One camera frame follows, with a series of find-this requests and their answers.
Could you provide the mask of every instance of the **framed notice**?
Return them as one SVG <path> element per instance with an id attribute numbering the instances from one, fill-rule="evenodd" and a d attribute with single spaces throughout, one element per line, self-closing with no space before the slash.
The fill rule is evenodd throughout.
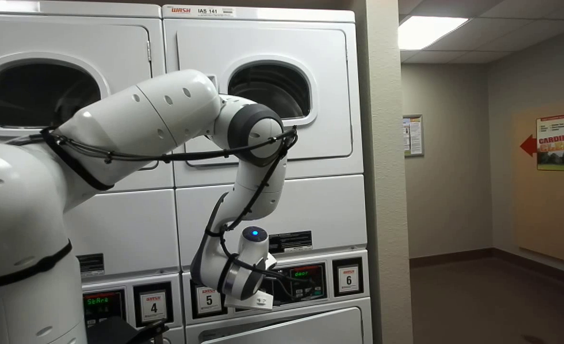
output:
<path id="1" fill-rule="evenodd" d="M 538 169 L 564 171 L 564 115 L 538 119 Z"/>
<path id="2" fill-rule="evenodd" d="M 404 157 L 423 157 L 423 117 L 404 117 Z"/>

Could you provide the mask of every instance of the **ceiling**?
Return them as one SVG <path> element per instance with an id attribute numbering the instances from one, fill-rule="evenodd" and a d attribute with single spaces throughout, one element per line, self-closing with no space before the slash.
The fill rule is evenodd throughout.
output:
<path id="1" fill-rule="evenodd" d="M 564 33 L 564 0 L 400 0 L 410 16 L 471 18 L 456 33 L 404 64 L 492 64 Z"/>

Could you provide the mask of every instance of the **beige wall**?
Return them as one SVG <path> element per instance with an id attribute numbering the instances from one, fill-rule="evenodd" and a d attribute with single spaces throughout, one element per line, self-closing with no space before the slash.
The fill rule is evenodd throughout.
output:
<path id="1" fill-rule="evenodd" d="M 564 113 L 564 37 L 494 64 L 488 83 L 494 245 L 564 270 L 547 259 L 564 261 L 564 173 L 538 173 L 519 148 L 538 117 Z"/>
<path id="2" fill-rule="evenodd" d="M 377 344 L 412 344 L 398 3 L 356 0 Z"/>
<path id="3" fill-rule="evenodd" d="M 423 115 L 425 157 L 408 159 L 412 259 L 492 247 L 488 69 L 404 66 L 404 115 Z"/>

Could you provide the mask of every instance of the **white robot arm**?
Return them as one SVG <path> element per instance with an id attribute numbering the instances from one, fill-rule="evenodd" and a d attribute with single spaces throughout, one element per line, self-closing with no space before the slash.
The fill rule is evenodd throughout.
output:
<path id="1" fill-rule="evenodd" d="M 71 333 L 81 343 L 81 274 L 64 213 L 154 159 L 169 163 L 165 154 L 196 136 L 236 154 L 240 171 L 211 217 L 194 280 L 230 301 L 259 291 L 270 268 L 266 232 L 243 232 L 240 255 L 228 253 L 224 234 L 274 213 L 295 138 L 268 108 L 219 96 L 205 75 L 180 71 L 81 110 L 43 132 L 48 146 L 0 144 L 0 343 L 58 343 Z"/>

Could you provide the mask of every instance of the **washing machine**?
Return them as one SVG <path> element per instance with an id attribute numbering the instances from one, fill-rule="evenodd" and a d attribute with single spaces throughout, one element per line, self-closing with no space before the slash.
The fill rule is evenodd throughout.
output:
<path id="1" fill-rule="evenodd" d="M 165 324 L 169 331 L 163 343 L 184 344 L 182 289 L 176 272 L 89 282 L 83 293 L 90 344 L 96 343 L 98 327 L 110 320 L 121 320 L 138 331 Z"/>
<path id="2" fill-rule="evenodd" d="M 226 308 L 215 289 L 184 274 L 188 344 L 373 344 L 366 251 L 280 259 L 262 291 L 274 310 Z"/>
<path id="3" fill-rule="evenodd" d="M 165 73 L 159 6 L 0 3 L 0 142 Z M 171 165 L 67 215 L 87 276 L 178 268 Z"/>
<path id="4" fill-rule="evenodd" d="M 266 104 L 299 132 L 278 211 L 253 222 L 274 253 L 366 247 L 362 125 L 352 12 L 165 6 L 167 69 L 199 69 L 220 94 Z M 205 138 L 184 152 L 217 150 Z M 236 159 L 178 163 L 182 264 L 199 249 Z"/>

